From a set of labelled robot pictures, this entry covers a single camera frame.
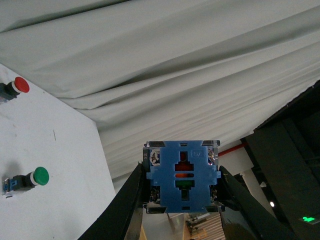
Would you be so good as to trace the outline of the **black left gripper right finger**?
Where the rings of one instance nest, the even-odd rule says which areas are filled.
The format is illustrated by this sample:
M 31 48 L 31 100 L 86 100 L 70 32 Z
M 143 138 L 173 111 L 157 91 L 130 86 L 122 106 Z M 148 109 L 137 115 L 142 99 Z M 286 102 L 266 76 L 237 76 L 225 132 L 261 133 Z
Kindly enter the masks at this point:
M 268 212 L 236 178 L 220 166 L 217 201 L 224 206 L 221 225 L 227 240 L 298 240 Z

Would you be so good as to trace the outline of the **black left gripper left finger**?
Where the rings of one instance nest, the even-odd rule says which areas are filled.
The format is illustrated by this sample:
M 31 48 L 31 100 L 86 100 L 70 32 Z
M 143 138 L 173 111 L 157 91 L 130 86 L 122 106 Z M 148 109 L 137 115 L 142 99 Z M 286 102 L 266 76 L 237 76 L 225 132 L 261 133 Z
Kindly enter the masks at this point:
M 139 163 L 112 202 L 79 237 L 80 240 L 138 240 L 143 205 L 148 201 L 148 182 Z

